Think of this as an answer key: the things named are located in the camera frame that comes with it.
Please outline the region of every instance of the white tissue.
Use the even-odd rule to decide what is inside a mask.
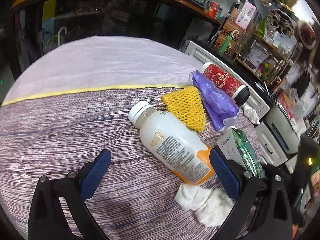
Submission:
[[[247,103],[244,103],[242,105],[242,109],[244,116],[247,117],[250,120],[250,122],[252,122],[253,124],[260,124],[256,110],[254,110]]]
[[[221,226],[234,203],[221,189],[205,189],[182,183],[175,201],[184,210],[195,211],[196,218],[206,227]]]

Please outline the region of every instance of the yellow foam net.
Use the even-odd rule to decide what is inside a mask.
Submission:
[[[203,131],[205,127],[204,108],[199,91],[189,86],[162,96],[168,111],[174,114],[186,126],[195,131]]]

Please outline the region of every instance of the black countertop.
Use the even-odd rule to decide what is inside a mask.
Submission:
[[[242,66],[239,62],[235,61],[233,62],[234,58],[229,57],[225,54],[220,54],[217,49],[209,47],[206,43],[199,41],[197,39],[192,39],[192,41],[213,54],[215,57],[217,57],[219,60],[221,60],[224,64],[226,64],[229,68],[231,68],[234,72],[236,72],[239,76],[241,76],[248,85],[257,92],[257,94],[267,103],[267,105],[272,108],[274,106],[274,100],[268,99],[268,95],[264,92],[262,92],[256,85],[257,83],[260,83],[263,87],[264,84],[262,84],[259,79],[255,75],[253,75],[248,69],[246,69],[244,66]]]

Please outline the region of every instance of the white lid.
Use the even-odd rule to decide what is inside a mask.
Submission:
[[[152,105],[150,105],[147,101],[140,101],[136,103],[130,110],[128,114],[129,120],[133,123],[134,126],[136,126],[137,119],[139,116],[148,108],[154,108]]]
[[[208,66],[210,66],[211,64],[213,64],[213,63],[211,63],[211,62],[204,63],[203,66],[202,66],[202,68],[200,69],[201,74],[203,74],[203,72],[205,71],[205,69],[206,69]]]

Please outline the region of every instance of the pink box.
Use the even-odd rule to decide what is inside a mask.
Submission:
[[[239,25],[240,27],[246,30],[250,22],[251,22],[251,18],[246,14],[244,14],[243,12],[240,12],[235,21],[235,24]]]
[[[249,16],[250,18],[252,18],[256,13],[256,10],[257,8],[253,6],[251,3],[245,2],[241,11],[247,16]]]

